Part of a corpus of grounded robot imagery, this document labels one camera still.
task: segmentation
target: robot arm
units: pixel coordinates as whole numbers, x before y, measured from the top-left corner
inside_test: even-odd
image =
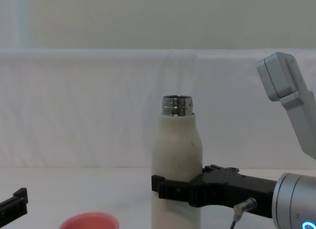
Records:
[[[293,125],[303,152],[316,159],[316,105],[295,58],[274,53],[257,70],[271,101],[280,101]]]
[[[26,188],[21,188],[13,197],[0,203],[0,228],[27,214],[26,204],[28,194]]]
[[[280,101],[293,125],[303,152],[316,159],[316,104],[295,58],[275,53],[257,70],[271,101]],[[233,207],[231,228],[243,212],[273,218],[278,229],[316,229],[316,178],[283,174],[277,182],[240,175],[236,168],[208,166],[189,182],[152,176],[152,190],[160,198]]]

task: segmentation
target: pink cup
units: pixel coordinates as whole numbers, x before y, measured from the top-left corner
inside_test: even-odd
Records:
[[[83,213],[69,218],[59,229],[119,229],[119,222],[106,213]]]

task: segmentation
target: blue light ring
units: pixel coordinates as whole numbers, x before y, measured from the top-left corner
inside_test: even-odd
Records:
[[[302,224],[302,229],[310,229],[308,226],[312,227],[311,229],[316,229],[316,225],[312,222],[304,222]]]

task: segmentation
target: gray robot arm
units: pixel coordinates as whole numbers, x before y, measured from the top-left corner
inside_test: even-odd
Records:
[[[280,101],[303,152],[316,159],[316,105],[295,58],[274,53],[258,64],[259,76],[271,101]]]
[[[280,101],[303,152],[316,159],[316,105],[295,58],[274,53],[257,70],[271,101]],[[272,217],[278,229],[316,229],[316,178],[283,174],[275,187]]]

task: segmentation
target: cable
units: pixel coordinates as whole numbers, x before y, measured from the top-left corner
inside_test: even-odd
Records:
[[[233,221],[233,223],[231,225],[231,229],[234,229],[235,225],[236,225],[236,221]]]

